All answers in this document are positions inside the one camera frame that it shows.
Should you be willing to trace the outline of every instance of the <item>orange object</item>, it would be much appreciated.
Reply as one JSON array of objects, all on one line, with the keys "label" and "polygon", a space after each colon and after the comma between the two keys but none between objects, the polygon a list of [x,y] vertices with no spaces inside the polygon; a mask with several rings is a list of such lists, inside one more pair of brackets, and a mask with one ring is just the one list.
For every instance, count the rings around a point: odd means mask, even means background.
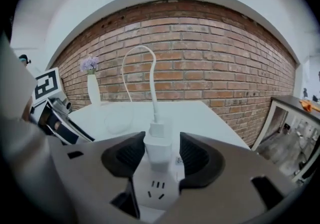
[{"label": "orange object", "polygon": [[320,112],[320,108],[311,104],[310,100],[301,99],[299,101],[305,111],[311,112],[312,109]]}]

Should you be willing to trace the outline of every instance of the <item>gray floor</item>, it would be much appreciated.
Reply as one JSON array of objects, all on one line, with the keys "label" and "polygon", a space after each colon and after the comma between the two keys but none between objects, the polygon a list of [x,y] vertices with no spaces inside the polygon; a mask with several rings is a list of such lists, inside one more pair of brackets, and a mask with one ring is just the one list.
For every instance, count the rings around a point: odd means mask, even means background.
[{"label": "gray floor", "polygon": [[284,175],[290,178],[295,176],[299,163],[308,160],[316,143],[311,138],[299,137],[296,131],[290,134],[276,133],[257,148],[261,156],[274,163]]}]

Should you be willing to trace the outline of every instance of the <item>qr code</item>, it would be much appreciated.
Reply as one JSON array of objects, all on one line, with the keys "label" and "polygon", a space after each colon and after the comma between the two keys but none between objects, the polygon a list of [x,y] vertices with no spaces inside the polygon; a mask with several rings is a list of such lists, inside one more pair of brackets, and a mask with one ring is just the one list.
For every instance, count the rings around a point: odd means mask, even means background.
[{"label": "qr code", "polygon": [[184,164],[184,162],[182,161],[182,158],[180,156],[177,156],[175,158],[175,165],[176,166],[182,166]]}]

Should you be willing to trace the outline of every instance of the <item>gray table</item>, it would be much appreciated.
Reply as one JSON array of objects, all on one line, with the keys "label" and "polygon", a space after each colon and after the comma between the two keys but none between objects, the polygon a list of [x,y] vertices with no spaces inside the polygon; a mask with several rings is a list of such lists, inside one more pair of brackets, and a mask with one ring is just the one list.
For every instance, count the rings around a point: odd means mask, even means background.
[{"label": "gray table", "polygon": [[[265,137],[266,132],[269,128],[271,120],[274,116],[276,107],[281,108],[289,113],[292,113],[299,119],[303,119],[308,122],[310,125],[315,127],[316,129],[320,130],[320,112],[315,111],[314,109],[311,112],[307,112],[301,106],[299,102],[300,99],[293,97],[293,96],[278,96],[278,97],[271,97],[272,103],[269,110],[269,114],[265,120],[263,128],[256,139],[255,143],[253,144],[252,150],[256,150],[262,139]],[[311,156],[308,160],[307,164],[302,168],[302,170],[292,179],[293,182],[296,182],[301,176],[310,168],[310,166],[315,162],[317,157],[320,155],[320,147],[315,151],[315,153]]]}]

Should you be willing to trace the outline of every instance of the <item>white table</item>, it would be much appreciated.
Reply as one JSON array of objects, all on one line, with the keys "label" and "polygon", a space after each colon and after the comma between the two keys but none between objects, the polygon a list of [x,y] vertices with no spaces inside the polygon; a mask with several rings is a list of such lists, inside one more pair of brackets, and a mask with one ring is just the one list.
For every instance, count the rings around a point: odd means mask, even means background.
[{"label": "white table", "polygon": [[[279,96],[279,97],[272,97],[271,99],[272,99],[272,103],[271,103],[268,116],[266,118],[266,121],[263,125],[263,128],[258,138],[256,139],[252,147],[252,150],[256,150],[260,142],[262,141],[262,139],[265,137],[268,127],[274,116],[276,108],[281,108],[285,111],[293,113],[293,115],[295,115],[299,119],[305,120],[306,122],[308,122],[308,124],[312,125],[313,127],[315,127],[320,131],[320,112],[317,112],[314,109],[311,112],[305,111],[299,102],[300,100],[299,98],[296,98],[293,96]],[[320,147],[315,149],[313,155],[310,157],[310,159],[308,159],[306,165],[292,179],[292,181],[296,182],[297,180],[299,180],[303,176],[303,174],[305,174],[306,171],[312,166],[312,164],[316,161],[316,159],[319,156],[320,156]]]},{"label": "white table", "polygon": [[[173,149],[180,148],[180,132],[209,137],[250,149],[247,144],[202,101],[159,101],[159,113],[170,118]],[[97,141],[148,131],[153,119],[151,102],[102,102],[69,114],[69,118]]]}]

